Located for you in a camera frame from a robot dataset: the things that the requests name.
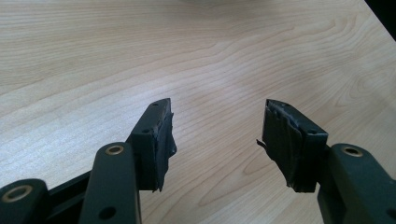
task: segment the wooden table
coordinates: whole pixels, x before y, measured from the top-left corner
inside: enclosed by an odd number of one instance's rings
[[[362,0],[0,3],[0,186],[49,188],[170,97],[178,153],[144,223],[321,223],[265,152],[265,99],[396,177],[396,45]]]

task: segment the light wood grain surface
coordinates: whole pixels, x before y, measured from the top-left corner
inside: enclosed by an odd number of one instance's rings
[[[265,99],[396,177],[396,44],[363,0],[0,2],[0,186],[49,188],[170,97],[178,153],[144,223],[321,223],[255,139]]]

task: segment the bolt hole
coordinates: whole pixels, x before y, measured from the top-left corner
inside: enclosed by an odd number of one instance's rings
[[[388,216],[396,220],[396,209],[392,209],[392,208],[388,209],[387,214]]]
[[[22,185],[18,186],[14,189],[9,190],[7,193],[5,193],[2,197],[2,201],[4,203],[14,203],[32,192],[33,187],[30,185]]]
[[[114,155],[120,154],[122,151],[123,151],[122,146],[113,146],[113,147],[108,147],[106,149],[106,154],[110,155],[110,156],[114,156]]]
[[[114,215],[116,215],[116,208],[107,207],[102,209],[102,211],[99,213],[99,218],[102,220],[108,220],[114,217]]]
[[[115,153],[115,152],[118,152],[118,151],[120,151],[120,150],[121,150],[120,147],[113,147],[113,148],[111,148],[109,151],[112,152],[112,153]]]
[[[353,156],[353,157],[362,157],[363,156],[363,153],[356,148],[345,147],[345,148],[343,148],[343,151],[349,156]]]

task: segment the table surface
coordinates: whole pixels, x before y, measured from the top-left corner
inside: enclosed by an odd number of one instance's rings
[[[144,223],[322,223],[265,152],[265,99],[396,177],[396,45],[362,0],[0,2],[0,185],[92,168],[170,97],[178,153]]]

